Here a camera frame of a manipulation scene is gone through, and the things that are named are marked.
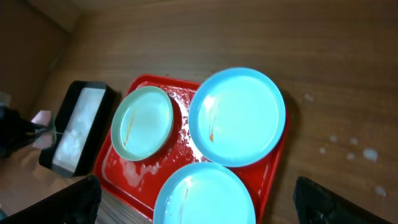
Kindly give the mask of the pale green plate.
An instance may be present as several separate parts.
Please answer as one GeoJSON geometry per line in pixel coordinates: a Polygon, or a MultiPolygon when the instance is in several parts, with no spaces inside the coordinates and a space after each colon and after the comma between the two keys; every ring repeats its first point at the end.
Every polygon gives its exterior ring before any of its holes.
{"type": "Polygon", "coordinates": [[[156,86],[132,91],[118,106],[111,124],[111,142],[128,161],[155,154],[170,137],[174,110],[168,94],[156,86]]]}

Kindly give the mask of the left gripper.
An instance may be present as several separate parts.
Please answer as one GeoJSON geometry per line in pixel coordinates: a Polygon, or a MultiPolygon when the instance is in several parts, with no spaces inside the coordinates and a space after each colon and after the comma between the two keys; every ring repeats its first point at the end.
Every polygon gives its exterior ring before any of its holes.
{"type": "Polygon", "coordinates": [[[56,140],[57,131],[53,119],[32,123],[22,119],[18,110],[1,106],[1,157],[9,157],[33,142],[34,145],[53,145],[56,140]]]}

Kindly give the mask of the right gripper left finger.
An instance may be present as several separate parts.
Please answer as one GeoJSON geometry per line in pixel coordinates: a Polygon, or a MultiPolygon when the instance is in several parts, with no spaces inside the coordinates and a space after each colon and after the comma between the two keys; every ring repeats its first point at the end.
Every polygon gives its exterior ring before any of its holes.
{"type": "Polygon", "coordinates": [[[1,212],[1,223],[94,224],[101,199],[100,181],[90,175],[11,216],[1,212]]]}

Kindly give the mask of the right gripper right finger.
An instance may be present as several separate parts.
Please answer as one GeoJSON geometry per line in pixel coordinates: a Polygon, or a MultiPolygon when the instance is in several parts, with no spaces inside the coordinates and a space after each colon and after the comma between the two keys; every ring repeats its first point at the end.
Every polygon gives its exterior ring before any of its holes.
{"type": "Polygon", "coordinates": [[[293,201],[300,224],[391,224],[304,176],[293,201]]]}

